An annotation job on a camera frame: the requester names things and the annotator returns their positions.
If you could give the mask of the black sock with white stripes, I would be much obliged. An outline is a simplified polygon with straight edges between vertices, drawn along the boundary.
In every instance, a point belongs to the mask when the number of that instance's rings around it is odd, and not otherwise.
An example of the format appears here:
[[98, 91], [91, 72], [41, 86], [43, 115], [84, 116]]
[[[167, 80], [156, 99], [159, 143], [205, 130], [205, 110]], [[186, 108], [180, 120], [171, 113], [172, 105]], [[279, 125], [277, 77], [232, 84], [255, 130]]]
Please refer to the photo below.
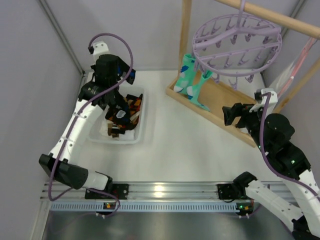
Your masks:
[[[130, 66], [126, 62], [124, 62], [120, 57], [118, 57], [117, 75], [116, 75], [115, 83], [119, 83], [125, 78], [124, 70], [126, 68], [130, 68]], [[128, 103], [126, 102], [125, 98], [119, 93], [119, 86], [113, 89], [111, 92], [113, 94], [113, 100], [109, 104], [110, 108], [122, 109], [130, 113]]]

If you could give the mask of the teal sock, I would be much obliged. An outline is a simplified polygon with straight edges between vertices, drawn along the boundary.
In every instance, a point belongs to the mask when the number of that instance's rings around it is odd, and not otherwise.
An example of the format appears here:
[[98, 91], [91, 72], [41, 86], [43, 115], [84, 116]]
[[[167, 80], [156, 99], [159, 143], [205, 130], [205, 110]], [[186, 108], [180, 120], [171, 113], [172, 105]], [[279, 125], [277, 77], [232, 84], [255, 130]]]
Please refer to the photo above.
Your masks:
[[207, 71], [206, 73], [202, 73], [199, 79], [199, 82], [195, 85], [187, 87], [187, 97], [191, 103], [194, 105], [206, 110], [210, 111], [210, 109], [204, 104], [200, 103], [198, 98], [201, 92], [203, 85], [212, 77], [213, 73], [211, 71]]
[[176, 93], [187, 94], [187, 88], [193, 84], [195, 71], [195, 57], [192, 54], [185, 54], [182, 59], [182, 66], [180, 68], [179, 77], [173, 90]]

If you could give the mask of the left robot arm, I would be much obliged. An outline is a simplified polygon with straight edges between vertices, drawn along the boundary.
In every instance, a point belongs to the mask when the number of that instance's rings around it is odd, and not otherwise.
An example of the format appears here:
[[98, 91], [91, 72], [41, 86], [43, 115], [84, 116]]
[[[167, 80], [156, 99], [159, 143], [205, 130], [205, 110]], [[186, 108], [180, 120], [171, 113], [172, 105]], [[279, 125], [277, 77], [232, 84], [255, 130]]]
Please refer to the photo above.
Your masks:
[[118, 90], [123, 82], [133, 84], [136, 71], [132, 62], [126, 63], [113, 54], [100, 55], [91, 68], [92, 77], [81, 87], [62, 136], [48, 154], [39, 157], [40, 166], [49, 176], [50, 201], [61, 197], [52, 195], [54, 181], [68, 186], [70, 190], [86, 188], [107, 196], [112, 193], [112, 177], [81, 167], [79, 157], [93, 125], [106, 108], [129, 110]]

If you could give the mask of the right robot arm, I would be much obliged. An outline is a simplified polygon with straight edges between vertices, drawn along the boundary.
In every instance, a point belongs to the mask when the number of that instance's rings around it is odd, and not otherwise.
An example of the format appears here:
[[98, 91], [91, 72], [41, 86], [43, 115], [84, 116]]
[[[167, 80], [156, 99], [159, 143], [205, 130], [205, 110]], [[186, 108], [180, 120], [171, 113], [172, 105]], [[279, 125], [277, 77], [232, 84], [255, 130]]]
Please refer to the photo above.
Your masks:
[[245, 171], [232, 183], [218, 185], [220, 200], [258, 201], [282, 221], [296, 240], [320, 238], [320, 189], [314, 179], [311, 164], [303, 151], [291, 143], [295, 129], [282, 114], [263, 115], [263, 108], [251, 111], [252, 104], [236, 103], [222, 107], [225, 126], [239, 118], [236, 128], [245, 128], [265, 153], [266, 165], [288, 187], [298, 206], [278, 196], [256, 176]]

